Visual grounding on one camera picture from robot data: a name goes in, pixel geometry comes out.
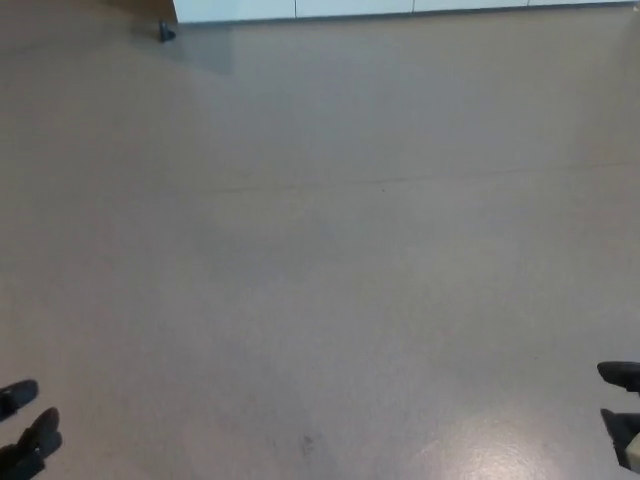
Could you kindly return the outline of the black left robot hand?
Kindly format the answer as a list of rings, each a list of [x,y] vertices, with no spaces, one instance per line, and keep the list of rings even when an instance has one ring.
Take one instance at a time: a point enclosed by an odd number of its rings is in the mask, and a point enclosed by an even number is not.
[[[1,421],[15,416],[36,399],[38,382],[25,379],[1,388]],[[56,407],[44,410],[18,440],[1,447],[2,479],[33,479],[46,468],[46,459],[63,443],[59,430],[60,412]]]

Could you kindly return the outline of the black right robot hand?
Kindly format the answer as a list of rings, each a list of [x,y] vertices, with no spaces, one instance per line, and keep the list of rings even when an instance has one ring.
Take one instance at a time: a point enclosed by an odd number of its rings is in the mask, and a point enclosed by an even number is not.
[[[639,394],[639,363],[605,361],[597,365],[598,373],[608,384]],[[639,414],[601,410],[601,417],[622,468],[639,473]]]

